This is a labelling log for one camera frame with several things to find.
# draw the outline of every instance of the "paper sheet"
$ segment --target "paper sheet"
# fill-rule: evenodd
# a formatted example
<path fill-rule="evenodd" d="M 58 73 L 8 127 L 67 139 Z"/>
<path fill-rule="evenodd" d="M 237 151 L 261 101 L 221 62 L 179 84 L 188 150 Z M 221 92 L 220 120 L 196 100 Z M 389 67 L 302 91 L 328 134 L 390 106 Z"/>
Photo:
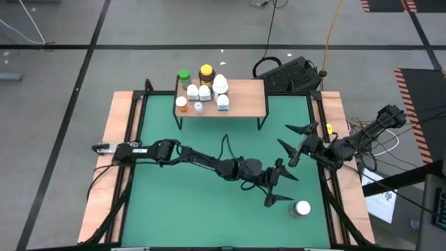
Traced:
<path fill-rule="evenodd" d="M 364 174 L 376 181 L 383 179 L 383 177 L 367 169 L 364 170 Z M 373 181 L 370 178 L 363 176 L 362 185 L 373 183 Z M 397 195 L 394 192 L 384 192 L 379 195 L 374 195 L 365 198 L 368 212 L 376 216 L 377 218 L 380 218 L 381 220 L 388 222 L 389 224 L 392 224 L 392 217 L 396 200 L 397 200 Z"/>

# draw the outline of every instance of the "white container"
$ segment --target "white container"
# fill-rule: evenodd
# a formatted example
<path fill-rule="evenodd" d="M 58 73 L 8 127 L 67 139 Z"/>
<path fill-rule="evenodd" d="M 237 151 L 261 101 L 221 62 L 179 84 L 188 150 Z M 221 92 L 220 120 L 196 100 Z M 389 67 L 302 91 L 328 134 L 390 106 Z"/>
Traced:
<path fill-rule="evenodd" d="M 222 94 L 217 98 L 217 109 L 219 111 L 229 110 L 229 98 L 228 96 Z"/>
<path fill-rule="evenodd" d="M 194 108 L 195 113 L 197 113 L 198 115 L 203 114 L 203 104 L 201 104 L 201 102 L 195 102 Z"/>
<path fill-rule="evenodd" d="M 185 97 L 177 97 L 175 100 L 175 104 L 179 108 L 180 112 L 187 112 L 187 99 Z"/>
<path fill-rule="evenodd" d="M 200 96 L 200 101 L 209 101 L 211 99 L 210 89 L 206 85 L 200 86 L 198 93 Z"/>
<path fill-rule="evenodd" d="M 295 218 L 305 216 L 309 214 L 311 210 L 312 208 L 307 201 L 295 202 L 289 206 L 289 213 Z"/>
<path fill-rule="evenodd" d="M 199 100 L 198 88 L 197 88 L 197 86 L 195 84 L 190 84 L 187 87 L 186 94 L 187 94 L 187 99 L 188 100 Z"/>
<path fill-rule="evenodd" d="M 221 75 L 218 74 L 217 76 L 215 76 L 214 79 L 214 84 L 212 85 L 212 90 L 214 91 L 214 100 L 215 102 L 217 102 L 218 96 L 225 94 L 228 95 L 228 82 L 226 80 L 226 78 Z"/>

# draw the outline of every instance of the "white bottle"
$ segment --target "white bottle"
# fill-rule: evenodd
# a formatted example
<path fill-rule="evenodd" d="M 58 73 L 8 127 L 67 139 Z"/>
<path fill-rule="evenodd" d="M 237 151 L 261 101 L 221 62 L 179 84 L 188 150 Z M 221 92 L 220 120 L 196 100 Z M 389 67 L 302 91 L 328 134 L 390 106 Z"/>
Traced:
<path fill-rule="evenodd" d="M 199 99 L 199 97 L 198 97 L 198 88 L 197 88 L 197 86 L 195 84 L 190 84 L 187 87 L 186 94 L 187 94 L 187 99 L 188 100 L 198 100 Z"/>
<path fill-rule="evenodd" d="M 219 111 L 229 110 L 229 98 L 228 96 L 222 94 L 217 98 L 217 109 Z"/>
<path fill-rule="evenodd" d="M 228 81 L 222 74 L 215 76 L 212 90 L 214 91 L 214 100 L 217 102 L 218 96 L 225 94 L 228 95 Z"/>
<path fill-rule="evenodd" d="M 198 115 L 203 114 L 203 104 L 201 104 L 201 102 L 195 102 L 194 108 L 196 114 Z"/>
<path fill-rule="evenodd" d="M 294 202 L 289 206 L 289 213 L 295 218 L 306 216 L 312 210 L 307 201 Z"/>
<path fill-rule="evenodd" d="M 211 99 L 210 97 L 210 89 L 206 85 L 200 86 L 198 90 L 200 101 L 209 101 Z"/>

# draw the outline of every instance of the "green bottle cap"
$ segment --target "green bottle cap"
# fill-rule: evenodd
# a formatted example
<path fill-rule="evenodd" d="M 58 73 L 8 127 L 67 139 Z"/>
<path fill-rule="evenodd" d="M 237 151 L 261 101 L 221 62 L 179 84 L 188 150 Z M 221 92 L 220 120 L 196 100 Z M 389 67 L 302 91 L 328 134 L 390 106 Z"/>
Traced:
<path fill-rule="evenodd" d="M 181 80 L 188 80 L 190 78 L 189 70 L 180 70 L 178 76 L 180 76 Z"/>

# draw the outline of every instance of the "pill bottle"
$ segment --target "pill bottle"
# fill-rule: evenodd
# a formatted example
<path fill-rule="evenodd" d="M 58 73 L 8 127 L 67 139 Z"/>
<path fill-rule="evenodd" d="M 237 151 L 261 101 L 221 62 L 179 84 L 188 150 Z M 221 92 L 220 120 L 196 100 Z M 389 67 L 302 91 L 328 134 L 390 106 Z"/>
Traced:
<path fill-rule="evenodd" d="M 181 83 L 181 87 L 183 89 L 187 89 L 187 87 L 192 83 L 192 78 L 190 77 L 190 72 L 189 70 L 180 70 L 178 72 L 178 79 Z"/>
<path fill-rule="evenodd" d="M 209 101 L 211 99 L 210 89 L 206 85 L 200 86 L 198 90 L 200 101 Z"/>
<path fill-rule="evenodd" d="M 198 78 L 200 79 L 200 85 L 206 85 L 212 90 L 215 78 L 215 71 L 212 66 L 208 64 L 202 65 L 198 73 Z"/>
<path fill-rule="evenodd" d="M 217 109 L 219 111 L 229 110 L 229 98 L 228 96 L 222 94 L 217 98 Z"/>
<path fill-rule="evenodd" d="M 180 112 L 187 112 L 187 98 L 179 96 L 175 100 L 175 105 L 178 107 Z"/>
<path fill-rule="evenodd" d="M 201 102 L 195 102 L 194 108 L 197 115 L 203 114 L 203 104 L 201 104 Z"/>
<path fill-rule="evenodd" d="M 187 95 L 187 99 L 188 100 L 192 100 L 192 101 L 198 100 L 199 97 L 198 97 L 198 88 L 197 88 L 197 86 L 195 84 L 190 84 L 187 87 L 186 95 Z"/>
<path fill-rule="evenodd" d="M 311 206 L 307 201 L 298 201 L 289 205 L 288 211 L 291 216 L 299 218 L 309 214 L 311 211 Z"/>
<path fill-rule="evenodd" d="M 215 76 L 214 84 L 212 85 L 212 89 L 214 91 L 214 100 L 217 102 L 218 96 L 224 94 L 228 95 L 228 81 L 222 74 L 218 74 Z"/>

